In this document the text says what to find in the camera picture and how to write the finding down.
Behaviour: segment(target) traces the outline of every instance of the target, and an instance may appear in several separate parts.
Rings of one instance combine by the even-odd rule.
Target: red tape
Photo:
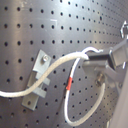
[[[71,85],[72,85],[72,77],[69,77],[68,79],[68,86],[66,87],[67,90],[71,89]]]

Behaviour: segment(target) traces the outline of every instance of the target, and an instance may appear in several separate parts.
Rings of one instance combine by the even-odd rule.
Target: wire
[[[67,121],[67,123],[71,126],[79,126],[82,123],[84,123],[95,112],[95,110],[100,105],[100,103],[103,99],[103,96],[104,96],[104,90],[105,90],[105,83],[103,83],[103,85],[101,86],[100,95],[99,95],[96,103],[94,104],[94,106],[88,111],[88,113],[84,117],[82,117],[81,119],[74,121],[74,122],[70,121],[68,118],[68,100],[69,100],[70,91],[67,90],[66,91],[65,104],[64,104],[64,116],[65,116],[65,120]]]
[[[86,53],[88,51],[94,51],[96,53],[100,52],[100,51],[98,51],[97,49],[95,49],[93,47],[88,47],[88,48],[85,48],[82,51],[82,53]],[[73,79],[74,72],[75,72],[75,69],[76,69],[76,66],[77,66],[79,60],[80,60],[80,58],[77,58],[75,60],[74,64],[73,64],[73,66],[72,66],[72,69],[71,69],[71,72],[70,72],[70,77],[69,77],[69,80],[68,80],[68,86],[66,87],[67,90],[66,90],[66,99],[65,99],[65,105],[64,105],[64,115],[65,115],[65,120],[71,126],[78,126],[78,125],[84,123],[95,112],[95,110],[97,109],[97,107],[99,106],[99,104],[102,101],[102,98],[103,98],[103,95],[104,95],[104,88],[105,88],[105,85],[103,85],[103,87],[101,87],[101,94],[100,94],[99,98],[97,99],[97,101],[94,104],[94,106],[92,107],[92,109],[84,117],[82,117],[81,119],[79,119],[78,121],[75,121],[75,122],[71,122],[69,120],[69,118],[68,118],[68,100],[69,100],[69,94],[70,94],[72,79]]]
[[[82,53],[86,53],[88,51],[93,51],[93,52],[96,52],[96,53],[99,53],[100,51],[98,51],[96,48],[94,47],[87,47],[85,48]],[[73,76],[74,76],[74,72],[75,72],[75,69],[76,69],[76,66],[78,64],[78,62],[80,61],[80,58],[77,58],[72,66],[72,69],[71,69],[71,72],[70,72],[70,76],[69,76],[69,79],[68,79],[68,86],[66,87],[67,90],[70,90],[71,88],[71,84],[72,84],[72,79],[73,79]]]
[[[57,61],[55,61],[47,70],[46,72],[41,76],[41,78],[36,81],[31,87],[29,87],[26,90],[23,91],[19,91],[19,92],[3,92],[0,91],[0,96],[2,97],[20,97],[20,96],[25,96],[28,95],[29,93],[33,92],[33,90],[35,90],[35,88],[37,88],[43,81],[44,79],[55,69],[57,68],[59,65],[69,61],[69,60],[73,60],[76,58],[81,58],[81,59],[85,59],[88,60],[88,56],[82,52],[75,52],[75,53],[70,53],[68,55],[65,55],[64,57],[59,58]]]

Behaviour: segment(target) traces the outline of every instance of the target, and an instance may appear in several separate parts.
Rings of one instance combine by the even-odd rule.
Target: bolt
[[[44,55],[43,58],[42,58],[43,62],[46,62],[48,61],[48,56],[47,55]]]
[[[97,74],[97,78],[96,78],[96,81],[95,81],[96,86],[100,87],[104,83],[104,81],[105,81],[104,74],[102,74],[101,72],[99,72]]]

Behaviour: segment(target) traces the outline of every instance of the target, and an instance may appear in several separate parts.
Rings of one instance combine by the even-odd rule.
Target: perforated metal panel
[[[121,41],[120,27],[128,19],[127,0],[1,0],[0,90],[26,88],[38,51],[59,57],[85,47],[108,48]],[[64,119],[65,86],[73,61],[59,66],[49,78],[46,98],[39,98],[33,112],[21,105],[23,97],[0,97],[0,127],[71,128]],[[69,118],[85,115],[100,89],[84,73],[82,61],[73,80]],[[111,118],[117,102],[115,88],[106,86],[97,111],[78,128],[101,128]]]

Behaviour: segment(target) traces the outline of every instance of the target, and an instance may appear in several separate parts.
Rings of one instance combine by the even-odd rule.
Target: silver bracket
[[[32,69],[27,88],[32,86],[47,70],[51,62],[51,57],[48,56],[45,52],[42,50],[39,51],[37,59],[35,61],[35,65]],[[50,80],[46,78],[43,81],[44,84],[49,85]],[[24,96],[22,105],[31,109],[35,110],[39,96],[42,98],[45,98],[46,91],[42,90],[43,83],[37,87],[32,93],[28,94],[27,96]]]

